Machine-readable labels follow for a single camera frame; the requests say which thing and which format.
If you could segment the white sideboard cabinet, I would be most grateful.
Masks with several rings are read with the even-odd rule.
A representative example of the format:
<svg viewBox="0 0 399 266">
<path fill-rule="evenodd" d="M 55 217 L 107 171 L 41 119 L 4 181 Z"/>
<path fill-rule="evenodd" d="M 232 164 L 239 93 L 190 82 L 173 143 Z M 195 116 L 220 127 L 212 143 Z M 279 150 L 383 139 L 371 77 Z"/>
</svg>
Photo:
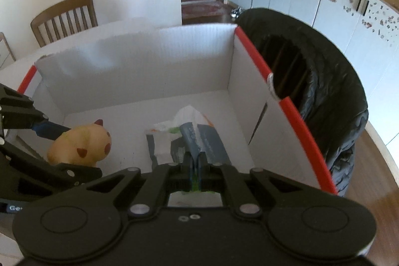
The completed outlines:
<svg viewBox="0 0 399 266">
<path fill-rule="evenodd" d="M 4 33 L 0 32 L 0 69 L 4 69 L 15 62 L 11 48 L 7 42 Z"/>
</svg>

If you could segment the yellow cat plush toy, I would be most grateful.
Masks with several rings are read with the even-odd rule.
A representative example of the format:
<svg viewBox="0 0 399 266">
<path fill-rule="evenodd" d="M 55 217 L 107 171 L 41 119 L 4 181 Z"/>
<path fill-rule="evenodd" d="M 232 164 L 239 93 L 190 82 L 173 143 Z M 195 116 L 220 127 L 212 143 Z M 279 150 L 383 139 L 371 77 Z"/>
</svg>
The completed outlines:
<svg viewBox="0 0 399 266">
<path fill-rule="evenodd" d="M 47 162 L 95 168 L 111 151 L 111 135 L 98 119 L 92 124 L 72 128 L 58 137 L 47 151 Z"/>
</svg>

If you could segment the white green tissue pack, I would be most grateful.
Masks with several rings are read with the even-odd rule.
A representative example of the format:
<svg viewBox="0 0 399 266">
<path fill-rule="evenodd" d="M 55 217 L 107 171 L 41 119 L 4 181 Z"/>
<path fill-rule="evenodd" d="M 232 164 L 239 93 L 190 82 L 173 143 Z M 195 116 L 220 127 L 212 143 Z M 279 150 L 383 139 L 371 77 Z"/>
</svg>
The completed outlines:
<svg viewBox="0 0 399 266">
<path fill-rule="evenodd" d="M 173 119 L 155 124 L 146 133 L 151 167 L 167 163 L 182 163 L 185 153 L 194 161 L 193 191 L 199 191 L 198 158 L 201 153 L 209 164 L 231 165 L 224 144 L 214 124 L 196 108 L 188 105 Z"/>
</svg>

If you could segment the white wall cabinet unit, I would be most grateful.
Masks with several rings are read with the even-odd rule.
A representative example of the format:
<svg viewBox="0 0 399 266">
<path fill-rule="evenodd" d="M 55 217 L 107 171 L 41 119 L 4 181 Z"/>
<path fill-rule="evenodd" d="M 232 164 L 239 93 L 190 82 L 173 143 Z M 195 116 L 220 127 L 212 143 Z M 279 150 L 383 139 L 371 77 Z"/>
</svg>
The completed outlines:
<svg viewBox="0 0 399 266">
<path fill-rule="evenodd" d="M 371 124 L 398 144 L 398 11 L 382 0 L 229 0 L 288 14 L 325 35 L 360 76 Z"/>
</svg>

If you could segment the pair of sneakers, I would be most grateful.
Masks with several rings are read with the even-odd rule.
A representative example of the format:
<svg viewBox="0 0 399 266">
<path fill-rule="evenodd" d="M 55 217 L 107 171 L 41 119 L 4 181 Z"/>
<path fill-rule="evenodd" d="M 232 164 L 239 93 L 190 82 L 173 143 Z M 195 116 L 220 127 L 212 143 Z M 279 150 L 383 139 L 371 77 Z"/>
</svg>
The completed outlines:
<svg viewBox="0 0 399 266">
<path fill-rule="evenodd" d="M 241 7 L 237 7 L 231 10 L 230 16 L 232 20 L 236 20 L 243 13 L 243 9 Z"/>
</svg>

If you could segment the red shoe box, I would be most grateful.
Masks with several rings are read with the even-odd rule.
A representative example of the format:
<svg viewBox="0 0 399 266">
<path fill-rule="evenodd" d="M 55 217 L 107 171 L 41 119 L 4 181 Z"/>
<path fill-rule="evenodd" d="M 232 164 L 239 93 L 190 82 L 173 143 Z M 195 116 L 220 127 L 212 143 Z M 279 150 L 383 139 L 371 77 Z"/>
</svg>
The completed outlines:
<svg viewBox="0 0 399 266">
<path fill-rule="evenodd" d="M 14 213 L 24 265 L 312 265 L 327 258 L 323 212 L 336 189 L 308 127 L 243 30 L 231 24 L 129 32 L 54 43 L 1 71 L 70 129 L 103 120 L 111 151 L 102 177 Z M 175 192 L 149 219 L 128 214 L 151 173 L 146 133 L 188 106 L 216 128 L 262 209 L 240 218 L 213 191 Z M 55 140 L 6 130 L 6 141 L 47 162 Z"/>
</svg>

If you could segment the wooden dining chair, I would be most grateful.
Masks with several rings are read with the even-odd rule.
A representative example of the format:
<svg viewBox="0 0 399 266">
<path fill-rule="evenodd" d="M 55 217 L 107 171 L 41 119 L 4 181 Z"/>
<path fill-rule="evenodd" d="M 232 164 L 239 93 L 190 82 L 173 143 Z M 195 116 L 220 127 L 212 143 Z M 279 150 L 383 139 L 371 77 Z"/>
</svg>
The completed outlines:
<svg viewBox="0 0 399 266">
<path fill-rule="evenodd" d="M 39 47 L 98 26 L 93 0 L 64 0 L 39 13 L 30 23 Z"/>
</svg>

